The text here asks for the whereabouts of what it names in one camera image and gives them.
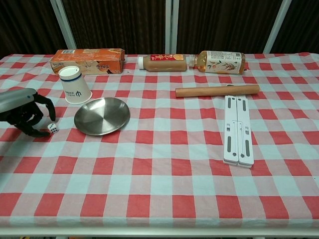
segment white paper cup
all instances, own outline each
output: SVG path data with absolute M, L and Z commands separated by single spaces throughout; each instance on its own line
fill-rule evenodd
M 77 66 L 67 66 L 59 70 L 59 76 L 65 93 L 65 100 L 70 104 L 81 104 L 92 97 L 88 85 Z

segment white metal pole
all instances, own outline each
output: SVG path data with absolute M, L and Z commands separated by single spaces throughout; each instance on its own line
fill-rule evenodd
M 179 0 L 173 0 L 172 30 L 171 30 L 171 53 L 176 53 L 177 48 L 177 27 L 178 27 Z
M 171 51 L 171 1 L 166 0 L 165 3 L 165 54 Z
M 270 53 L 271 48 L 274 45 L 274 42 L 277 38 L 278 32 L 280 30 L 281 25 L 283 24 L 283 21 L 285 19 L 286 13 L 288 11 L 288 8 L 290 6 L 292 0 L 283 0 L 280 6 L 280 9 L 278 11 L 276 20 L 274 22 L 273 28 L 271 29 L 271 32 L 269 34 L 266 46 L 264 48 L 264 54 Z
M 58 20 L 62 35 L 64 37 L 66 46 L 68 49 L 76 49 L 76 43 L 73 38 L 72 30 L 68 21 L 68 18 L 65 14 L 62 0 L 50 0 L 56 19 Z

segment rolling pin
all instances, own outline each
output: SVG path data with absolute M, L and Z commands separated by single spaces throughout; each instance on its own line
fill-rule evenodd
M 256 94 L 258 92 L 259 85 L 193 87 L 175 89 L 176 97 L 250 95 Z

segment bottle label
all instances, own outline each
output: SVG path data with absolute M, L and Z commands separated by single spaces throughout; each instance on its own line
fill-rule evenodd
M 238 74 L 241 53 L 228 51 L 207 51 L 205 72 Z
M 182 54 L 153 54 L 151 61 L 182 61 L 184 56 Z

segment die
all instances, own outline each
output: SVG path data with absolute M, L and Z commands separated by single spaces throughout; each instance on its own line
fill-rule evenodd
M 48 129 L 50 130 L 51 133 L 57 133 L 59 131 L 59 129 L 54 123 L 49 124 Z

